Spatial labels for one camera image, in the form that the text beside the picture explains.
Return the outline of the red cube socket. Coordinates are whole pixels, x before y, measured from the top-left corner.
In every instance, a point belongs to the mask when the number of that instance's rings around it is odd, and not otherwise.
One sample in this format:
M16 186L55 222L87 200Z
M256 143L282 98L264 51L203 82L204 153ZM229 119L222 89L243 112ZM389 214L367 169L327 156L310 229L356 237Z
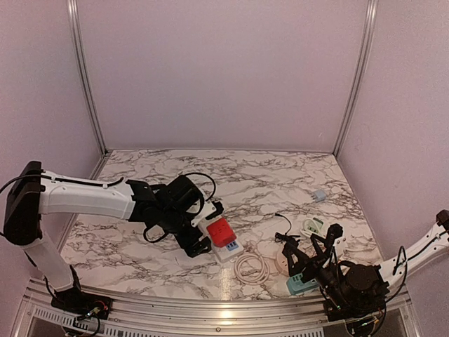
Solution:
M225 218L207 225L206 230L216 247L225 247L236 240L236 234Z

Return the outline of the white multicolour power strip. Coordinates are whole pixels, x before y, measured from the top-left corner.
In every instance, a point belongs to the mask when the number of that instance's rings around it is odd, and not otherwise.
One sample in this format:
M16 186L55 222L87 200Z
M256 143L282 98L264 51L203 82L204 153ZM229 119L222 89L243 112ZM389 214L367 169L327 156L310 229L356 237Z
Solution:
M206 230L206 226L207 225L200 225L199 228L211 240L211 238ZM212 250L213 250L214 254L217 256L217 259L221 263L225 263L225 262L230 261L231 259L239 256L240 254L242 254L243 253L243 245L236 238L235 241L233 241L232 243L230 243L222 248L216 247L214 245L214 243L212 242Z

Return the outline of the black power adapter with cable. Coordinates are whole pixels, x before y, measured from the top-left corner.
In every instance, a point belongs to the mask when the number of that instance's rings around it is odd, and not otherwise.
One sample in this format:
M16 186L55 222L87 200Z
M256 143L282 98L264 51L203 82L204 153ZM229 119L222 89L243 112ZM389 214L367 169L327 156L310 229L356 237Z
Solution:
M288 223L288 229L282 234L280 232L276 232L274 236L275 242L285 242L287 244L293 245L295 248L298 247L300 241L301 241L301 235L300 234L291 234L290 231L293 228L293 224L286 216L280 213L274 214L276 217L282 218L287 221Z

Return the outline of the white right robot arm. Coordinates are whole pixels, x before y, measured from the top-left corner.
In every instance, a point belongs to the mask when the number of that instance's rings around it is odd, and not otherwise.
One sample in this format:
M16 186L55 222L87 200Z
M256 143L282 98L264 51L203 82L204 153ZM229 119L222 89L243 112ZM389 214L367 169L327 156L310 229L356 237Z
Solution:
M395 258L378 265L339 261L337 245L343 242L343 227L332 224L325 237L311 234L315 255L310 257L298 249L299 242L284 237L283 256L291 277L301 274L301 281L314 280L325 297L324 308L330 321L364 317L386 308L393 299L390 291L403 287L406 277L448 251L448 210L436 215L436 223L418 242L408 249L401 247Z

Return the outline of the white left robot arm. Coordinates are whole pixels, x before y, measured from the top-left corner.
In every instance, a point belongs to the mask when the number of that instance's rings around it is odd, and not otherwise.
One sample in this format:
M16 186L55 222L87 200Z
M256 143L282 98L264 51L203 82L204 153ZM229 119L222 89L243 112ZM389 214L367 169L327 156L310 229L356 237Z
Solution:
M115 182L78 179L45 171L41 162L29 162L20 176L8 181L3 235L19 246L46 277L60 299L73 312L88 307L76 273L64 261L40 227L41 217L73 213L143 223L145 229L160 227L173 235L193 258L210 251L211 240L199 223L220 217L223 208L197 187L188 175L169 184L120 178Z

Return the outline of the pink round power socket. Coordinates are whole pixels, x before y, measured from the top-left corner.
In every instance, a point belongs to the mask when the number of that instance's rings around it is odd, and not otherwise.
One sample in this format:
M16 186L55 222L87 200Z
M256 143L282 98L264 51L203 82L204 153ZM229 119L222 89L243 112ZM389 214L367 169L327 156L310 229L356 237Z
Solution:
M287 258L283 255L282 249L279 249L276 252L274 264L279 273L287 277L289 276L288 261Z

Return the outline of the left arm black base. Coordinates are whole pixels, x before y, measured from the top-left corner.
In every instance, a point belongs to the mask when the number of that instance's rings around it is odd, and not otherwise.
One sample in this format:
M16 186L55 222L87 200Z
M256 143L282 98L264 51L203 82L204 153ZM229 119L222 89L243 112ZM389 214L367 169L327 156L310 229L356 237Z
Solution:
M78 275L71 265L70 270L74 279L72 288L64 291L54 291L51 295L51 306L80 316L87 316L90 311L98 308L100 311L96 315L100 319L106 320L112 306L112 299L107 296L82 291Z

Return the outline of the teal power strip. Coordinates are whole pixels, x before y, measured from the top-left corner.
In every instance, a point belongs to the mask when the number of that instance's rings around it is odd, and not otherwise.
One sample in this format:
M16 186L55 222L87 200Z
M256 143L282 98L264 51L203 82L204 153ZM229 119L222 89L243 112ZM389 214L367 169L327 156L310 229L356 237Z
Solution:
M288 278L286 285L290 295L298 295L319 288L319 284L315 279L312 279L308 282L303 282L301 280L301 277L302 274L297 274Z

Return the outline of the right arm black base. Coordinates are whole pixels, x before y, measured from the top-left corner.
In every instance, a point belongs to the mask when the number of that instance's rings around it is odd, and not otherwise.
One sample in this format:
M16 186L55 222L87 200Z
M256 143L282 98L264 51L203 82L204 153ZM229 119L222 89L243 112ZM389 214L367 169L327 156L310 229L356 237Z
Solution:
M340 309L337 309L337 307L332 303L332 301L328 299L324 301L323 309L328 318L328 321L335 322L341 319L360 319L374 312L385 309L385 305L362 310L343 306L341 306Z

